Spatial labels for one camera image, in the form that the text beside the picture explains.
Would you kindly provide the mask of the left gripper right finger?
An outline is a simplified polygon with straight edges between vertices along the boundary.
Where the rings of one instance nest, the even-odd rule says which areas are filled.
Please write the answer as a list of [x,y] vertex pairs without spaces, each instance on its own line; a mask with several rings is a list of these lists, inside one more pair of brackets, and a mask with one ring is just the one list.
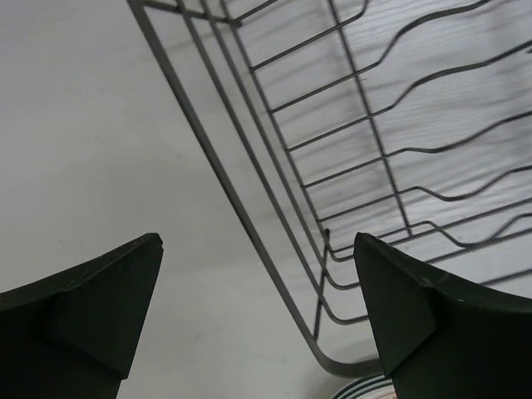
[[354,260],[378,355],[399,398],[529,398],[531,301],[359,233]]

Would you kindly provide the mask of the grey wire dish rack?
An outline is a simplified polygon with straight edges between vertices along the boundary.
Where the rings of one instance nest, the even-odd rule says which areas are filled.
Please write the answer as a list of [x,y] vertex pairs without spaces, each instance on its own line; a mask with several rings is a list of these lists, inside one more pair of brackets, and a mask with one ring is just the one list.
[[379,370],[367,232],[531,294],[528,1],[131,1],[318,364]]

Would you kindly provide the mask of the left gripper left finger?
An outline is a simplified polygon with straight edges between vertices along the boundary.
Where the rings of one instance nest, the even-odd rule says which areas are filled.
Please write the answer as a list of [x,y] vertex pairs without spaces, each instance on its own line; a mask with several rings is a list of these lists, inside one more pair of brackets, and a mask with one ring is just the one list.
[[115,398],[163,258],[157,233],[1,294],[3,398]]

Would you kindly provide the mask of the white plate orange sunburst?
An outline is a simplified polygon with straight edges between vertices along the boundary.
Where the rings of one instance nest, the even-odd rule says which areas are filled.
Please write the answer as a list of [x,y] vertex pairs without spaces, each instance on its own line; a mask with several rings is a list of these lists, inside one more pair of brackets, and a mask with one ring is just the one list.
[[332,399],[396,399],[392,380],[382,374],[349,382]]

